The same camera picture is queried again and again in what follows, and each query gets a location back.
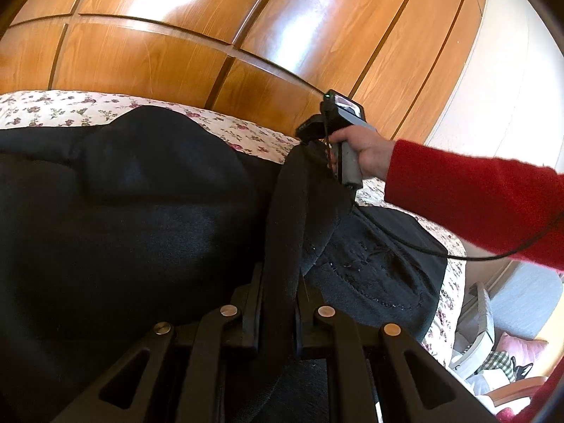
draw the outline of bed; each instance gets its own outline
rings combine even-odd
[[[283,164],[298,141],[252,122],[186,105],[167,103],[124,94],[80,91],[19,91],[0,95],[0,129],[15,127],[71,127],[107,124],[127,111],[143,105],[162,106],[186,115],[231,148]],[[384,182],[370,179],[356,195],[361,205],[398,209],[384,201]],[[411,214],[450,254],[464,256],[456,235],[423,217]],[[422,342],[439,363],[450,362],[455,328],[462,307],[465,262],[448,260],[439,304]]]

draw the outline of hand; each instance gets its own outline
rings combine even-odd
[[[362,125],[349,125],[333,132],[329,137],[330,143],[347,141],[351,148],[358,153],[358,163],[364,178],[377,177],[386,181],[390,168],[391,154],[395,141],[380,136],[376,130],[370,130]]]

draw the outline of wooden armrest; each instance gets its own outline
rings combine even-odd
[[[490,391],[486,396],[489,396],[497,407],[516,399],[531,398],[545,382],[546,377],[529,377]]]

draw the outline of pink pillow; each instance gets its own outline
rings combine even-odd
[[[548,342],[545,340],[523,340],[504,332],[499,339],[496,351],[506,351],[509,356],[515,356],[517,366],[526,366],[535,363],[547,345]]]

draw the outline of round metal bolt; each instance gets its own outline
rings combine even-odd
[[[318,313],[319,316],[322,316],[323,318],[331,318],[335,315],[335,309],[330,305],[323,305],[318,308]]]
[[[384,332],[388,336],[398,336],[401,334],[401,327],[399,327],[396,323],[389,323],[384,326]]]
[[[155,334],[161,336],[163,334],[168,334],[172,329],[172,326],[166,321],[161,321],[153,326],[153,331]]]
[[[219,311],[223,316],[233,316],[233,315],[237,315],[238,309],[234,305],[229,304],[221,307]]]

